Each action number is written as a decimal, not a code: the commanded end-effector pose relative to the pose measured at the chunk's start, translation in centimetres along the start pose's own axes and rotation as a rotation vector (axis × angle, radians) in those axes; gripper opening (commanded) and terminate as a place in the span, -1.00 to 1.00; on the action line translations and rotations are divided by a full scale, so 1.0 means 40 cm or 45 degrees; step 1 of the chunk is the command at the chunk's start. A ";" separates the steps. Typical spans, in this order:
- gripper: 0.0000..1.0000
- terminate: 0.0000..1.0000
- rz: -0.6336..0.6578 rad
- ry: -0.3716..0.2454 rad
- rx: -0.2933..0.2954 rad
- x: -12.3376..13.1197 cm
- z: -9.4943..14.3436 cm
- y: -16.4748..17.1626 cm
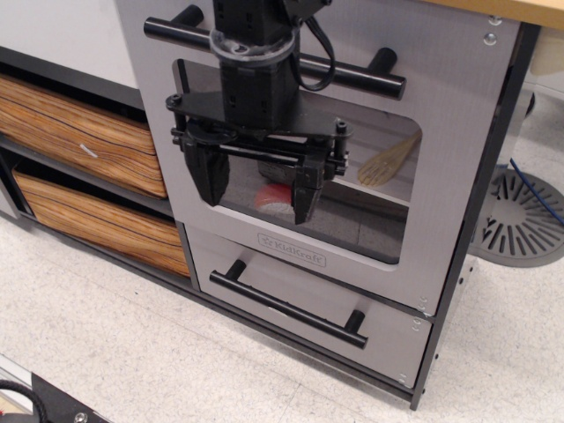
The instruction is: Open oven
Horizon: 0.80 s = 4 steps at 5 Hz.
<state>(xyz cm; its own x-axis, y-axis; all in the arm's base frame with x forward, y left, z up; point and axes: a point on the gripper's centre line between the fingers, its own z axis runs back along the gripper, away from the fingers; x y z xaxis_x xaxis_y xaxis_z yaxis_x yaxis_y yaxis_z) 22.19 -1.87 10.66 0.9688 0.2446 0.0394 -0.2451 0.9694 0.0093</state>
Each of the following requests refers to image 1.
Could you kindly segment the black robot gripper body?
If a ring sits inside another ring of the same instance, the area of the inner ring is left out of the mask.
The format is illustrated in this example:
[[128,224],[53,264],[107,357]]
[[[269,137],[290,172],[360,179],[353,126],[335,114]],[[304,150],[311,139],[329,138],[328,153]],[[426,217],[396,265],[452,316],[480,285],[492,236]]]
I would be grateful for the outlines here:
[[325,177],[345,173],[351,131],[303,99],[287,66],[241,74],[178,60],[175,76],[181,91],[166,106],[181,149],[188,135],[227,155],[294,167],[303,155],[327,152]]

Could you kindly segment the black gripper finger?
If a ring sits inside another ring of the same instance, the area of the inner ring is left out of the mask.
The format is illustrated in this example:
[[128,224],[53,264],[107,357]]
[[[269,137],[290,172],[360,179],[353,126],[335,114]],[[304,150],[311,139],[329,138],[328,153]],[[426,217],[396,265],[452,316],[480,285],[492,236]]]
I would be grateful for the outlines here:
[[312,152],[299,158],[293,183],[294,224],[311,220],[324,185],[327,152]]
[[219,204],[229,183],[229,159],[217,145],[182,137],[182,152],[199,196],[210,206]]

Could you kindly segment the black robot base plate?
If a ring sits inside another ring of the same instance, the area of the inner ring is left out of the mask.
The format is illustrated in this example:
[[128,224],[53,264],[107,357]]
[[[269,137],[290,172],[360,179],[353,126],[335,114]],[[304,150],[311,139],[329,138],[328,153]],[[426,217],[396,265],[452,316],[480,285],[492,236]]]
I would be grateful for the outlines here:
[[31,382],[33,391],[46,406],[49,422],[108,423],[108,419],[94,409],[81,403],[37,374],[31,374]]

